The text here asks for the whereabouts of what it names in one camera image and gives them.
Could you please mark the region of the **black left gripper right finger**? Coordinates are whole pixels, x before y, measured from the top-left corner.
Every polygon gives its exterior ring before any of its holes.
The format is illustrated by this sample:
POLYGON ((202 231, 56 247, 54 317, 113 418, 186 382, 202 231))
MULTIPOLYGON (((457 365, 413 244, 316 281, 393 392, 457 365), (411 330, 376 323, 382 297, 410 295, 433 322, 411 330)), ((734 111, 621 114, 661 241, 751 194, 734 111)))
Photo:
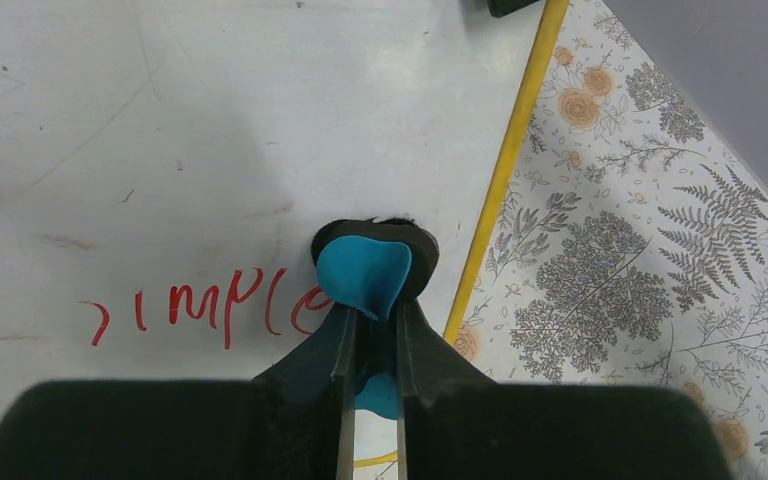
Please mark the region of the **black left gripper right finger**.
POLYGON ((403 479, 728 479, 707 418, 643 386, 496 382, 429 325, 394 309, 403 479))

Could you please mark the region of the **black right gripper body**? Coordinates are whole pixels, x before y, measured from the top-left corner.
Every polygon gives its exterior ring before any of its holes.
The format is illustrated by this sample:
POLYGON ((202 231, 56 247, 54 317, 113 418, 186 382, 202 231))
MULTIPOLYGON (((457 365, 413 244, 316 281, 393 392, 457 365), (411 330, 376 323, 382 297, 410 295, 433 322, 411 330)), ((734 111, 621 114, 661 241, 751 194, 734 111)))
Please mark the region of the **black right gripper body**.
POLYGON ((522 10, 540 0, 484 0, 488 12, 494 18, 502 18, 511 13, 522 10))

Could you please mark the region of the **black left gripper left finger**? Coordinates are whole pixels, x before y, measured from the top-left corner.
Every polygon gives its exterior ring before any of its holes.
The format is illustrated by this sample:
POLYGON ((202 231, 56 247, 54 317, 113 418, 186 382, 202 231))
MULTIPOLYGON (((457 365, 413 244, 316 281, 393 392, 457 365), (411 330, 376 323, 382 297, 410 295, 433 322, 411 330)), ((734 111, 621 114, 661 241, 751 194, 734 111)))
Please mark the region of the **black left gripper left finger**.
POLYGON ((0 479, 348 479, 358 313, 251 380, 51 381, 0 421, 0 479))

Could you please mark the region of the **blue black eraser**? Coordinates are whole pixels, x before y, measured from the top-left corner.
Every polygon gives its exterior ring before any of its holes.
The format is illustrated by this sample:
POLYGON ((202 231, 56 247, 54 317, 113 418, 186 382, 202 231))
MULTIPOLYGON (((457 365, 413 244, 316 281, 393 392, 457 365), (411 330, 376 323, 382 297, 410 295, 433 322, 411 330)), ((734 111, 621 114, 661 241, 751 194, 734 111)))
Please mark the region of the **blue black eraser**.
POLYGON ((319 287, 360 314, 355 405, 387 420, 398 417, 393 308, 416 299, 439 261, 436 238, 404 218, 335 220, 311 243, 319 287))

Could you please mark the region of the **yellow framed whiteboard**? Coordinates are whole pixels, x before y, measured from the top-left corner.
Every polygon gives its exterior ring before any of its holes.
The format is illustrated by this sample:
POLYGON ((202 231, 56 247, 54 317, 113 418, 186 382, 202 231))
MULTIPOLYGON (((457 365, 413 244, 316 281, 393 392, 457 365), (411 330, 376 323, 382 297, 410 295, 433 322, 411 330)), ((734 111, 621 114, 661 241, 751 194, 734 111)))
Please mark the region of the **yellow framed whiteboard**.
POLYGON ((247 378, 327 312, 343 218, 409 218, 447 324, 543 13, 0 1, 0 418, 66 378, 247 378))

